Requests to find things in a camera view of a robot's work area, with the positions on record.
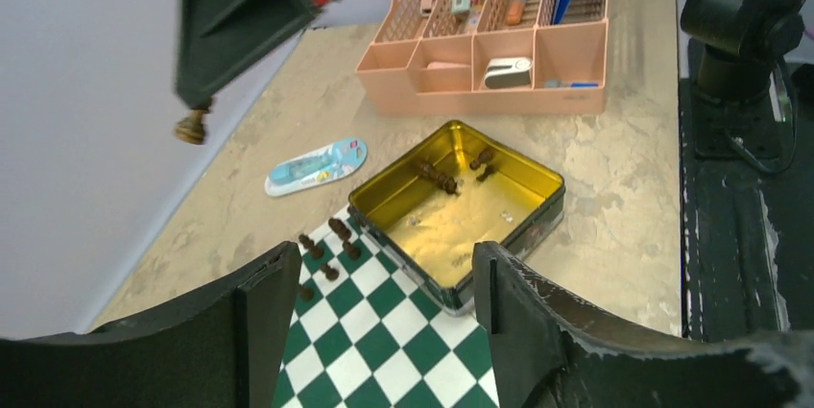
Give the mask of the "brown chess piece fourteenth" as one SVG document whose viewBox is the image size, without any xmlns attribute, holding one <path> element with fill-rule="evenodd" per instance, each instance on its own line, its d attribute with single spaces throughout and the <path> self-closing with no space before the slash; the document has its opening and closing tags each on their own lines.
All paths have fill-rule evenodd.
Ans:
<svg viewBox="0 0 814 408">
<path fill-rule="evenodd" d="M 312 238 L 308 235 L 302 233 L 298 237 L 299 243 L 305 248 L 306 252 L 313 258 L 313 259 L 321 259 L 324 255 L 324 249 L 320 245 L 318 245 Z"/>
</svg>

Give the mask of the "brown chess king piece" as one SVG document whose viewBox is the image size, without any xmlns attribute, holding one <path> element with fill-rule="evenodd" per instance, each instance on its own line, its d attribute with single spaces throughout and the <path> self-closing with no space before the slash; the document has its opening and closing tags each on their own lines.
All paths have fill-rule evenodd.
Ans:
<svg viewBox="0 0 814 408">
<path fill-rule="evenodd" d="M 417 168 L 422 177 L 435 182 L 437 186 L 447 194 L 456 195 L 458 193 L 459 184 L 457 180 L 447 173 L 440 171 L 431 162 L 422 160 L 417 164 Z"/>
</svg>

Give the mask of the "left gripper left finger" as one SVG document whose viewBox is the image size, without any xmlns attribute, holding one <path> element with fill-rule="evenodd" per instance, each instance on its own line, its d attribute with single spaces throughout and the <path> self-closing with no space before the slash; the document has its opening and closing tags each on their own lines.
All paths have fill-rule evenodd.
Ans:
<svg viewBox="0 0 814 408">
<path fill-rule="evenodd" d="M 1 343 L 5 407 L 269 407 L 298 295 L 284 242 L 88 333 Z"/>
</svg>

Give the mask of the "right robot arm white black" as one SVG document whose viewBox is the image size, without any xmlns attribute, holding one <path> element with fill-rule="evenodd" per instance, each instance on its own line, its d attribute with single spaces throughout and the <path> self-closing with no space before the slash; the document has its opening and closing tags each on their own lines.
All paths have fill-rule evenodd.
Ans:
<svg viewBox="0 0 814 408">
<path fill-rule="evenodd" d="M 773 60 L 797 46 L 778 26 L 797 17 L 804 0 L 687 0 L 681 27 L 728 56 Z M 175 89 L 192 110 L 306 28 L 320 0 L 180 0 Z"/>
</svg>

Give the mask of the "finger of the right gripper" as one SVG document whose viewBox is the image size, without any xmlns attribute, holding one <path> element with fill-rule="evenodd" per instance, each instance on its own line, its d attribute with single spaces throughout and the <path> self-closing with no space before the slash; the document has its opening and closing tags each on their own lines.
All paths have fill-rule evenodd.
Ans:
<svg viewBox="0 0 814 408">
<path fill-rule="evenodd" d="M 190 109 L 306 28 L 334 0 L 180 0 L 177 95 Z"/>
</svg>

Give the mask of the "gold tin brown pieces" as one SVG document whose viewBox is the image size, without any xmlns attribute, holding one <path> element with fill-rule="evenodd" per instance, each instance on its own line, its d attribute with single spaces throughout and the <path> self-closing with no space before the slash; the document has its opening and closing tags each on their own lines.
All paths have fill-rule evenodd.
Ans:
<svg viewBox="0 0 814 408">
<path fill-rule="evenodd" d="M 486 148 L 497 172 L 479 182 L 469 164 Z M 458 193 L 422 177 L 422 160 L 454 177 Z M 475 244 L 525 259 L 562 220 L 565 190 L 561 174 L 452 120 L 352 190 L 348 212 L 443 312 L 461 316 L 473 306 Z"/>
</svg>

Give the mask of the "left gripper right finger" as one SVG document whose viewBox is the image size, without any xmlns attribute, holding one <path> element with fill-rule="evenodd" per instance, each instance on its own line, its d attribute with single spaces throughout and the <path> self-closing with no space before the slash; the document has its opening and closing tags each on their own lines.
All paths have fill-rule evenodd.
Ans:
<svg viewBox="0 0 814 408">
<path fill-rule="evenodd" d="M 495 242 L 472 257 L 503 407 L 809 407 L 813 335 L 686 340 L 620 318 Z"/>
</svg>

